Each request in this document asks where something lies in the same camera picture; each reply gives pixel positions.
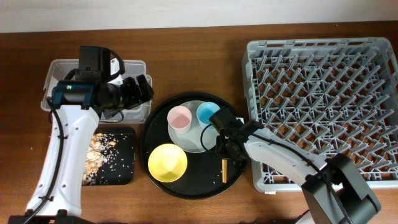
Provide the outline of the nuts and rice food waste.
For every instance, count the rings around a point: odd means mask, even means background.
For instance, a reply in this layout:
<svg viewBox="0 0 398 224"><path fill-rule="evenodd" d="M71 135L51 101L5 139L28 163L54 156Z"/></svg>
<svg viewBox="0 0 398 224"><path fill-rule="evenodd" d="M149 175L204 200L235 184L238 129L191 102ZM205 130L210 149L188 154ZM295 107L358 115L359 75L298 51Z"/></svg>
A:
<svg viewBox="0 0 398 224"><path fill-rule="evenodd" d="M113 165L116 158L116 143L112 134L97 133L92 135L85 160L82 185L101 185L106 182L105 171Z"/></svg>

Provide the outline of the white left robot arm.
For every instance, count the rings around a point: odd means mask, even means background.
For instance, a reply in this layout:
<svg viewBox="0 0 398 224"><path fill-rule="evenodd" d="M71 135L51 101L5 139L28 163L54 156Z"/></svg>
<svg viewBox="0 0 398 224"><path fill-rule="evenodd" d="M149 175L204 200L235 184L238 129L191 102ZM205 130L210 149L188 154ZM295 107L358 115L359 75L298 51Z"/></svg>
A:
<svg viewBox="0 0 398 224"><path fill-rule="evenodd" d="M134 108L153 99L145 75L115 85L104 79L60 80L47 103L52 133L42 173L24 215L9 223L86 223L81 182L91 137L101 114Z"/></svg>

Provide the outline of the pink cup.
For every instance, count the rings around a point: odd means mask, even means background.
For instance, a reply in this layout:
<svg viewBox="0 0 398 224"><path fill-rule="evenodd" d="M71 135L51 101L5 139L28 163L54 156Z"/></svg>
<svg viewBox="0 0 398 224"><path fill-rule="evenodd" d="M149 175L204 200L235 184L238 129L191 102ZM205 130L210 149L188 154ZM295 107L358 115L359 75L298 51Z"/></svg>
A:
<svg viewBox="0 0 398 224"><path fill-rule="evenodd" d="M167 122L179 134L189 132L192 123L192 113L185 106L175 106L167 114Z"/></svg>

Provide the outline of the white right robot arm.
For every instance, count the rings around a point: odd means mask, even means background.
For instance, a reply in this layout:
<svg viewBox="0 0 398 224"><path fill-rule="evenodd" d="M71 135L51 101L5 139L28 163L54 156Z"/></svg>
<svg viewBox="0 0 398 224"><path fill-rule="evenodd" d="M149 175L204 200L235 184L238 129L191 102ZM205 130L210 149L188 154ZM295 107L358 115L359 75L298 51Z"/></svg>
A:
<svg viewBox="0 0 398 224"><path fill-rule="evenodd" d="M260 122L247 123L229 108L210 117L218 132L216 152L223 159L252 159L266 164L297 184L308 210L297 223L368 223L381 204L353 161L338 153L332 158L289 143Z"/></svg>

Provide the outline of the yellow bowl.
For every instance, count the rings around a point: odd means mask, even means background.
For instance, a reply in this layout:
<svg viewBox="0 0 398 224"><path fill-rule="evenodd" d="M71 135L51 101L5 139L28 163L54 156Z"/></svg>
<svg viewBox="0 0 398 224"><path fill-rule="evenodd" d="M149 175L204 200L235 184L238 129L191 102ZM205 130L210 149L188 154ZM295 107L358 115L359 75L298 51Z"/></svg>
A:
<svg viewBox="0 0 398 224"><path fill-rule="evenodd" d="M181 178L188 166L185 151L175 144L157 146L150 154L148 162L150 175L159 182L175 182Z"/></svg>

